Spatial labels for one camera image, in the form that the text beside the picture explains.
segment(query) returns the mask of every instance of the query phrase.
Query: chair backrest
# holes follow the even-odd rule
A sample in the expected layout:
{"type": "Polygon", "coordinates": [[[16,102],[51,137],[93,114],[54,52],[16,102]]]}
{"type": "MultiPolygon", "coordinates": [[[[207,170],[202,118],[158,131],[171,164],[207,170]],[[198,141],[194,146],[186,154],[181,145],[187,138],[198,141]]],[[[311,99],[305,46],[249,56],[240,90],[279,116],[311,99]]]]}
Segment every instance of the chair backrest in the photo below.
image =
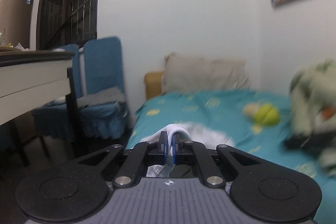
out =
{"type": "Polygon", "coordinates": [[[117,86],[124,92],[121,43],[118,37],[90,40],[84,45],[87,94],[117,86]]]}
{"type": "Polygon", "coordinates": [[[69,44],[59,48],[63,48],[68,52],[73,52],[75,56],[72,58],[72,74],[73,74],[73,84],[75,86],[76,98],[82,97],[82,84],[80,76],[80,66],[79,66],[79,51],[77,44],[69,44]]]}

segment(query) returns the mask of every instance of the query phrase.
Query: teal bedsheet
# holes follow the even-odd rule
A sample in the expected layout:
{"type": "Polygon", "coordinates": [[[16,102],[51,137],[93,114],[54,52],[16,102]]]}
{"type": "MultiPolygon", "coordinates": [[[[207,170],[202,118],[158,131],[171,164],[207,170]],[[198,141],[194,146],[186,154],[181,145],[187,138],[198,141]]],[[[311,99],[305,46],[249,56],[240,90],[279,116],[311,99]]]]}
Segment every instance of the teal bedsheet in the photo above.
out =
{"type": "Polygon", "coordinates": [[[180,95],[170,93],[147,101],[138,111],[138,120],[127,148],[170,123],[200,122],[231,136],[236,148],[297,170],[320,185],[323,198],[315,216],[319,224],[336,224],[334,209],[336,179],[327,177],[316,159],[301,151],[287,151],[282,141],[290,133],[289,98],[254,91],[211,91],[180,95]],[[247,103],[273,103],[281,111],[275,127],[259,127],[241,115],[247,103]]]}

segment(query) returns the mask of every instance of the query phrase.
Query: window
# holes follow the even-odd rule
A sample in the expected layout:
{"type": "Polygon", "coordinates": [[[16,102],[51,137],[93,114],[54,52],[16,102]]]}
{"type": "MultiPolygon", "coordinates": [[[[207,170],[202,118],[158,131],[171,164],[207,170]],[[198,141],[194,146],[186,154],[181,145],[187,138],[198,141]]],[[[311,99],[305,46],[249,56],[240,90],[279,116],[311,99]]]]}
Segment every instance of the window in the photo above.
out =
{"type": "Polygon", "coordinates": [[[40,0],[36,37],[39,50],[96,38],[97,0],[40,0]]]}

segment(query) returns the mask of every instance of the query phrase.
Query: refrigerator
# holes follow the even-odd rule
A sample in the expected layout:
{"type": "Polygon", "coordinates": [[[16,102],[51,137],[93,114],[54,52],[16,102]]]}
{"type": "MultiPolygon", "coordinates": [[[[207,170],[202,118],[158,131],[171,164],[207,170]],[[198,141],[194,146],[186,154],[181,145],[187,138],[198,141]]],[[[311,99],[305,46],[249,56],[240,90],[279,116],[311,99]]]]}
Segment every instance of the refrigerator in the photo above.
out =
{"type": "Polygon", "coordinates": [[[5,44],[30,47],[32,7],[33,0],[0,0],[0,31],[4,33],[5,44]]]}

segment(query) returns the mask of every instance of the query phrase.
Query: pillow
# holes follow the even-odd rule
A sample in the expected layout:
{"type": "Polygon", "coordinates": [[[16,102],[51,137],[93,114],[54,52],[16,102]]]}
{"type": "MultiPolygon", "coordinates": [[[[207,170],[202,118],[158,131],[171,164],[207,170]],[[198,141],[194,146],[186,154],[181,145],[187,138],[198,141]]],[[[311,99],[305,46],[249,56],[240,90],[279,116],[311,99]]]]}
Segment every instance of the pillow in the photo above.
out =
{"type": "Polygon", "coordinates": [[[248,88],[245,60],[188,57],[175,52],[165,57],[162,91],[188,93],[201,90],[248,88]]]}

